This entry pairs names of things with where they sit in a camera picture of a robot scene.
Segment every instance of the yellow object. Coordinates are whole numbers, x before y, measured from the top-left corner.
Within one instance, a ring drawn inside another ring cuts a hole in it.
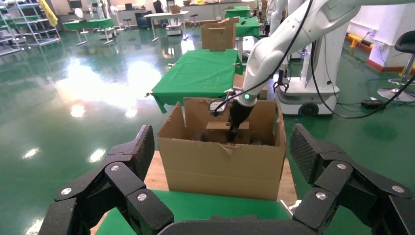
[[[40,6],[42,6],[43,11],[45,12],[46,17],[49,20],[49,24],[53,27],[56,27],[56,25],[58,24],[58,18],[56,18],[55,14],[50,9],[46,1],[40,0]]]
[[[359,38],[358,36],[356,36],[356,35],[353,35],[353,34],[351,34],[351,33],[349,33],[349,37],[351,38],[351,39],[353,39],[353,41],[351,42],[351,46],[350,47],[356,47],[356,45],[359,43],[359,42],[361,42],[361,38]]]

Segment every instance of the black stool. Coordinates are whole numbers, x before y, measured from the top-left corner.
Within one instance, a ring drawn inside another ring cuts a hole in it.
[[[199,22],[196,22],[196,16],[198,16],[198,14],[190,15],[190,17],[193,18],[193,21],[190,23],[190,27],[192,27],[192,25],[194,25],[195,27],[196,26],[200,26],[200,23]]]
[[[403,70],[402,76],[400,78],[389,79],[389,82],[394,83],[399,86],[405,85],[408,80],[410,80],[409,74],[411,73],[412,67],[415,62],[415,31],[410,31],[403,34],[398,41],[396,42],[395,49],[400,52],[410,53],[408,64]],[[377,93],[386,99],[391,99],[397,92],[399,88],[383,88],[379,89]],[[399,102],[414,102],[415,95],[411,95],[407,92],[402,92],[395,101]]]
[[[131,19],[123,19],[123,21],[126,21],[126,22],[127,22],[127,27],[126,27],[126,28],[130,28],[130,30],[131,30],[131,27],[130,27],[130,20],[131,20]]]

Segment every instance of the green tablecloth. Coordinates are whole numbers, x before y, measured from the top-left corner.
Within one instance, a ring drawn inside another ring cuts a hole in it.
[[[259,22],[257,17],[241,17],[239,22],[236,23],[236,36],[237,37],[245,37],[245,36],[253,36],[257,39],[261,39],[259,35]]]
[[[174,214],[174,221],[206,220],[217,215],[226,218],[258,215],[259,219],[289,219],[275,201],[221,197],[154,190]],[[96,235],[135,235],[117,209],[112,209]]]
[[[247,6],[236,6],[234,9],[228,9],[225,13],[225,18],[231,17],[248,17],[249,8]]]
[[[87,22],[68,22],[64,23],[67,30],[79,30],[83,28],[111,28],[114,27],[112,19],[90,20]]]
[[[188,51],[161,78],[152,94],[163,113],[165,104],[183,103],[184,97],[222,97],[233,87],[234,74],[243,73],[243,67],[235,66],[235,62],[240,63],[234,49]]]

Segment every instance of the person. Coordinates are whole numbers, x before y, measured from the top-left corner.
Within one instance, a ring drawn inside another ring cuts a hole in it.
[[[153,6],[154,6],[154,10],[156,11],[156,13],[164,13],[164,11],[161,7],[161,1],[160,0],[156,0],[155,2],[153,2]]]
[[[160,0],[156,0],[155,2],[153,2],[153,7],[154,7],[154,10],[156,11],[156,13],[164,13],[163,5],[162,5]],[[160,24],[161,24],[162,27],[165,27],[167,25],[167,23],[168,23],[167,20],[160,20]]]

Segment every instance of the small cardboard box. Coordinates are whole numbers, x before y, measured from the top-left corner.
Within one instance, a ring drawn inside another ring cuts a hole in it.
[[[235,73],[235,76],[233,77],[233,86],[242,88],[242,85],[244,84],[244,78],[245,78],[245,72],[242,75]],[[268,95],[268,86],[264,86],[261,92],[259,93],[259,98],[267,99],[267,95]]]
[[[170,7],[171,14],[179,14],[181,10],[182,10],[182,8],[179,7],[179,6],[171,6]]]
[[[238,23],[239,22],[239,19],[240,19],[239,16],[237,16],[237,17],[231,17],[231,18],[226,18],[226,19],[220,21],[219,23],[220,24],[222,24],[222,23]]]
[[[212,101],[185,98],[184,114],[177,103],[158,133],[169,189],[276,200],[286,146],[282,116],[276,121],[276,102],[259,100],[249,124],[244,124],[261,145],[193,141],[209,123],[228,121],[229,108],[219,117],[211,116]]]
[[[235,23],[207,23],[201,27],[202,49],[224,51],[235,48]]]

